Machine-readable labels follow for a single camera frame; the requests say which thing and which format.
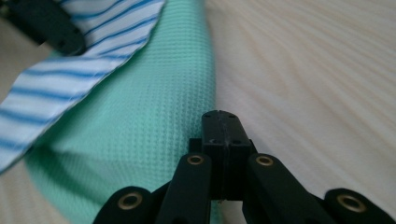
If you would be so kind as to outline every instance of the teal waffle-textured fabric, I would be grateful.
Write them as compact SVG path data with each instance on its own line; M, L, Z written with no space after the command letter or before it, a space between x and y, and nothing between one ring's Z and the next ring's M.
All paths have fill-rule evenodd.
M91 223L118 189L160 187L172 178L189 138L200 136L201 116L214 108L215 94L203 4L169 0L148 44L27 156L34 183L71 222Z

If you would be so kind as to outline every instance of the brass ring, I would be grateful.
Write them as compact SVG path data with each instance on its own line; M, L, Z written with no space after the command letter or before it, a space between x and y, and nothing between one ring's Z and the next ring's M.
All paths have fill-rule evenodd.
M190 156L187 158L187 162L191 165L199 165L204 162L204 158L202 156Z
M136 198L136 201L133 202L133 203L126 203L125 200L126 200L127 198L129 198L129 197L135 197L135 198ZM122 209L122 210L130 210L130 209L134 209L134 208L136 208L137 206L139 206L139 204L141 204L142 201L143 201L142 195L141 195L139 192L135 191L135 192L128 193L128 194L125 194L124 196L122 196L122 197L119 199L118 206L119 206L119 208Z
M351 205L349 203L346 202L346 200L351 200L354 203L357 204L356 205ZM337 196L337 202L339 202L341 205L343 205L346 209L352 211L352 212L356 212L356 213L362 213L364 211L367 210L366 205L364 205L364 203L362 203L360 200L347 195L347 194L340 194Z
M267 156L260 156L256 158L256 162L263 166L271 166L274 164L274 161Z

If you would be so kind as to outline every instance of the wooden surface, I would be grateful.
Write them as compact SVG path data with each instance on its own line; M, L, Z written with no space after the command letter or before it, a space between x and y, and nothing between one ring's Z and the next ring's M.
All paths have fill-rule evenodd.
M310 192L353 189L396 218L396 1L208 0L206 8L217 108L235 113L258 150ZM2 22L0 30L3 99L48 49ZM23 164L0 177L0 223L63 223L45 204ZM222 207L227 223L243 223L240 203Z

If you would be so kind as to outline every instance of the wooden table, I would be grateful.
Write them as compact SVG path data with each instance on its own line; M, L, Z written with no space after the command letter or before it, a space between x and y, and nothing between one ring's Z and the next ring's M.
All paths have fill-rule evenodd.
M396 1L208 0L217 108L312 193L356 190L396 218ZM1 22L0 99L48 54ZM64 223L23 164L0 177L0 223ZM243 223L240 203L224 203Z

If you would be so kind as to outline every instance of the green towel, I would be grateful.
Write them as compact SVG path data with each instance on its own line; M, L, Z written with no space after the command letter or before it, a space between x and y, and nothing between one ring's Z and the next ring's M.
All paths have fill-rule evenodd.
M29 174L71 222L91 223L118 189L172 178L214 95L204 1L170 0L148 44L35 143Z

